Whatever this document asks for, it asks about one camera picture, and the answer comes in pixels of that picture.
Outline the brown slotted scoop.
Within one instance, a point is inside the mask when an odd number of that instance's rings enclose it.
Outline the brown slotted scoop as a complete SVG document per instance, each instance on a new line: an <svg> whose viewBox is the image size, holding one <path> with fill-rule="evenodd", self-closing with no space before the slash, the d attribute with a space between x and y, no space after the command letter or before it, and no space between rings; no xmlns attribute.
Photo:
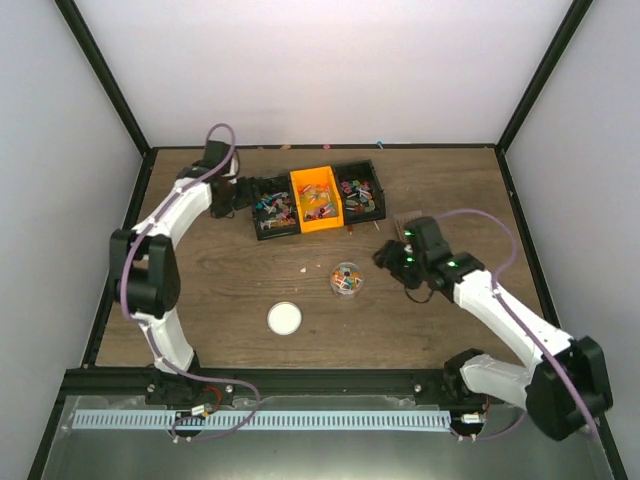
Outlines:
<svg viewBox="0 0 640 480"><path fill-rule="evenodd" d="M408 243L408 237L405 233L406 225L423 216L421 210L411 210L406 212L399 212L393 215L393 221L398 235L398 239L403 243Z"/></svg>

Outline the white round lid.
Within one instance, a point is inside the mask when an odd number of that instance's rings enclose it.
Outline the white round lid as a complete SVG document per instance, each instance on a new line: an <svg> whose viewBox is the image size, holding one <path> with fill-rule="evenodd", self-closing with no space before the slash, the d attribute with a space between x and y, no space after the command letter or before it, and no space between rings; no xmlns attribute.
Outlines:
<svg viewBox="0 0 640 480"><path fill-rule="evenodd" d="M291 335L299 329L301 323L302 312L292 302L276 303L267 313L268 328L276 335Z"/></svg>

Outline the clear plastic cup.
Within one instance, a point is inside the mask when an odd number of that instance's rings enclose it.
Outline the clear plastic cup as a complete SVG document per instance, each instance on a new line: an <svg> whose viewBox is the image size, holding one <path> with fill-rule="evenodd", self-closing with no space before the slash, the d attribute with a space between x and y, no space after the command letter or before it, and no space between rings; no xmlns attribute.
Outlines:
<svg viewBox="0 0 640 480"><path fill-rule="evenodd" d="M364 278L356 264L341 262L333 268L329 284L337 296L352 298L362 289Z"/></svg>

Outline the black bin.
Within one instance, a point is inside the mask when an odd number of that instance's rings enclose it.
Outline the black bin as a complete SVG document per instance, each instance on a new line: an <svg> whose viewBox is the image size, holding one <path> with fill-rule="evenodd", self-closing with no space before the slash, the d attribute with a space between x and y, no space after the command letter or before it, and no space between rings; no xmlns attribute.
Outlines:
<svg viewBox="0 0 640 480"><path fill-rule="evenodd" d="M289 174L251 180L252 219L258 240L301 233L300 217Z"/></svg>
<svg viewBox="0 0 640 480"><path fill-rule="evenodd" d="M343 208L344 224L386 218L386 202L373 162L369 159L333 165L332 173Z"/></svg>

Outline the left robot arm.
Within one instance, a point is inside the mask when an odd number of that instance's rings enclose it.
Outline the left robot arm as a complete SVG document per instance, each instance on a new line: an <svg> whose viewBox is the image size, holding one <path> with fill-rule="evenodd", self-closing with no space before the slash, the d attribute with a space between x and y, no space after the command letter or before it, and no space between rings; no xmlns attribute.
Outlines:
<svg viewBox="0 0 640 480"><path fill-rule="evenodd" d="M203 212L219 218L233 211L239 170L234 146L209 141L203 158L179 172L166 198L145 219L110 238L114 299L123 317L140 328L153 365L173 374L169 391L184 404L203 395L205 381L190 370L196 353L177 312L181 280L175 250Z"/></svg>

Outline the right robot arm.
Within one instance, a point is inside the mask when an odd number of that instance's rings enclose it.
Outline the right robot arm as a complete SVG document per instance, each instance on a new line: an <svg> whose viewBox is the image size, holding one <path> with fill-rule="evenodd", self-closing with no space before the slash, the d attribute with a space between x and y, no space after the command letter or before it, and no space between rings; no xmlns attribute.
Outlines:
<svg viewBox="0 0 640 480"><path fill-rule="evenodd" d="M403 240L373 256L406 291L427 285L488 327L519 359L498 361L468 349L446 362L447 396L465 403L476 394L520 408L547 437L598 433L597 418L613 405L604 352L589 336L574 338L511 295L499 274L468 252L453 253L437 219L406 223Z"/></svg>

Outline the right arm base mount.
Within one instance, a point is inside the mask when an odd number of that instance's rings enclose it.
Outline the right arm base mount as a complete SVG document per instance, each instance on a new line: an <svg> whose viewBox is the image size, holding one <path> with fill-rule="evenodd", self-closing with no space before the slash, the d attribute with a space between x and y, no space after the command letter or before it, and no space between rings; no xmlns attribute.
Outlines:
<svg viewBox="0 0 640 480"><path fill-rule="evenodd" d="M481 354L484 351L467 349L451 357L440 369L418 370L411 377L414 396L422 403L441 408L484 405L488 396L472 392L464 383L461 373L467 361Z"/></svg>

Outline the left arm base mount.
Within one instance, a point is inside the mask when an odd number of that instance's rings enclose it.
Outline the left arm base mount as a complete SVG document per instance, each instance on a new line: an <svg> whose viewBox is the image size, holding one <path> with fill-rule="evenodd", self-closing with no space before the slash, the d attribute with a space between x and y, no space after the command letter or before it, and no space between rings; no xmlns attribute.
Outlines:
<svg viewBox="0 0 640 480"><path fill-rule="evenodd" d="M233 393L234 390L228 391L225 385L218 386L153 369L145 400L148 405L170 408L187 408L204 403L230 405Z"/></svg>

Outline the orange candy bin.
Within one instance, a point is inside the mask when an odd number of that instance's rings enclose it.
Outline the orange candy bin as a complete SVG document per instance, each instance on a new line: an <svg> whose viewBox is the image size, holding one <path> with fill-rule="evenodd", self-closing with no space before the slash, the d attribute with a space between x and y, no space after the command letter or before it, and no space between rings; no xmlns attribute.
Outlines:
<svg viewBox="0 0 640 480"><path fill-rule="evenodd" d="M293 170L290 180L303 234L345 226L344 208L330 166Z"/></svg>

